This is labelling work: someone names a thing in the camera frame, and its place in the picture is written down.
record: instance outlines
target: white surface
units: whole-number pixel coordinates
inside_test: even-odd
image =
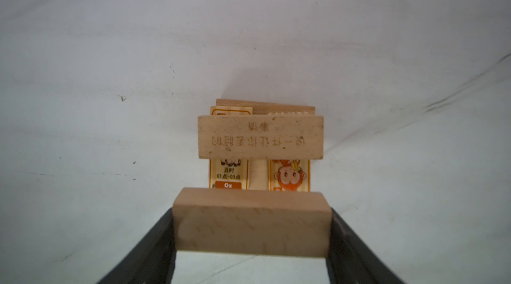
[[[312,189],[403,280],[511,277],[511,0],[0,8],[0,282],[100,279],[207,186],[196,119],[218,97],[316,106]],[[328,282],[323,260],[200,253],[174,279]]]

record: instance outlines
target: card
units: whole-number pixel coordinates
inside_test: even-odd
[[[268,160],[271,191],[311,191],[310,160]]]
[[[252,114],[251,107],[213,106],[211,115]],[[209,160],[209,188],[248,188],[247,159]]]

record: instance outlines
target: wood grain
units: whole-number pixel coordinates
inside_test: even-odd
[[[184,188],[178,250],[325,257],[332,210],[321,193]]]
[[[268,160],[252,159],[248,161],[248,189],[269,190]]]
[[[320,115],[202,115],[199,158],[322,159]]]

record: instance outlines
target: wooden block with engraved text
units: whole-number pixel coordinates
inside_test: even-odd
[[[198,134],[201,159],[323,159],[320,115],[203,115]]]

